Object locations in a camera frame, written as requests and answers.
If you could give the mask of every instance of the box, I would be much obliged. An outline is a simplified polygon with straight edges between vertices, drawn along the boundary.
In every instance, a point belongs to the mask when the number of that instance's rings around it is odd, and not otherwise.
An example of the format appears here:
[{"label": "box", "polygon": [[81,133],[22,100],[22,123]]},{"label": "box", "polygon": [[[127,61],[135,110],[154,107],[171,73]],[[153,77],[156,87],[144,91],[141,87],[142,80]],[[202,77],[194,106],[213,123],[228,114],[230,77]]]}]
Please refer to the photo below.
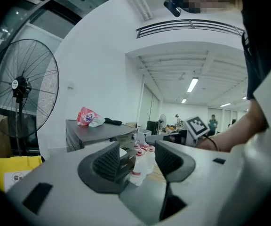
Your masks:
[{"label": "box", "polygon": [[151,136],[151,131],[145,129],[139,129],[136,139],[140,141],[141,145],[144,145],[146,136]]}]

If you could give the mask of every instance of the yellow bag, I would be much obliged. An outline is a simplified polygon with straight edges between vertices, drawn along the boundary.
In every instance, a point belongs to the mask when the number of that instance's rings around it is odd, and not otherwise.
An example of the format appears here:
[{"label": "yellow bag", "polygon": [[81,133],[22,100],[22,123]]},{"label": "yellow bag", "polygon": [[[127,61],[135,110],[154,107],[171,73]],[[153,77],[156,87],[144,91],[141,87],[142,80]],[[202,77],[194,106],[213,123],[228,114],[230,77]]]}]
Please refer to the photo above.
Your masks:
[{"label": "yellow bag", "polygon": [[0,158],[0,190],[7,192],[16,182],[41,164],[41,156]]}]

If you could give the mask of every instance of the cable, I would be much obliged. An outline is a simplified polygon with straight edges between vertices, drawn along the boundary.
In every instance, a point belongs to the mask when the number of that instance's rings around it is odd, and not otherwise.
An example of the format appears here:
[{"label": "cable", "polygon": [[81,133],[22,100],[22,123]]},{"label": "cable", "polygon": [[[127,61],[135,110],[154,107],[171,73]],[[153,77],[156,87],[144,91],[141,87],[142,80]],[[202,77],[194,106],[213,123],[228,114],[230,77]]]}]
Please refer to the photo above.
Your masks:
[{"label": "cable", "polygon": [[215,146],[215,148],[217,149],[217,151],[220,151],[219,150],[219,147],[216,145],[216,143],[215,143],[215,141],[213,141],[210,137],[208,137],[208,136],[204,136],[205,138],[207,138],[207,139],[209,139],[212,143],[213,143],[213,145]]}]

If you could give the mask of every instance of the fan guard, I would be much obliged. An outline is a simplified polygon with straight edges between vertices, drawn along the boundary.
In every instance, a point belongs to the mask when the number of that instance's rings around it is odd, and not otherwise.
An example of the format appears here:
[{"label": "fan guard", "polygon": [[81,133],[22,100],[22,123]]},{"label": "fan guard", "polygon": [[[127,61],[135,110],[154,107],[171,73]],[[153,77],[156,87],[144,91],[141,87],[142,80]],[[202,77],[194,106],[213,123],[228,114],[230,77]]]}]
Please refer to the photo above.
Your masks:
[{"label": "fan guard", "polygon": [[58,89],[57,62],[46,45],[29,39],[8,45],[0,52],[0,131],[15,138],[35,133],[50,116]]},{"label": "fan guard", "polygon": [[166,116],[165,116],[164,114],[161,115],[161,116],[159,117],[159,128],[160,128],[160,129],[165,128],[166,122],[167,122]]}]

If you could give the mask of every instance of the black mount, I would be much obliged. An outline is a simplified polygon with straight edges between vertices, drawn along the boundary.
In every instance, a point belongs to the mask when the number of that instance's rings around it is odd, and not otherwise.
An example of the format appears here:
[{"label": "black mount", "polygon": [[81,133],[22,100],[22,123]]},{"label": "black mount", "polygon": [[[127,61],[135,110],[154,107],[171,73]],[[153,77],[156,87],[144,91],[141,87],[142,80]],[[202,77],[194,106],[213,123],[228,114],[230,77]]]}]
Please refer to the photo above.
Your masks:
[{"label": "black mount", "polygon": [[28,94],[32,90],[30,83],[23,76],[18,76],[15,80],[13,80],[11,86],[13,90],[13,97],[16,98],[17,103],[22,103],[23,99],[27,98]]}]

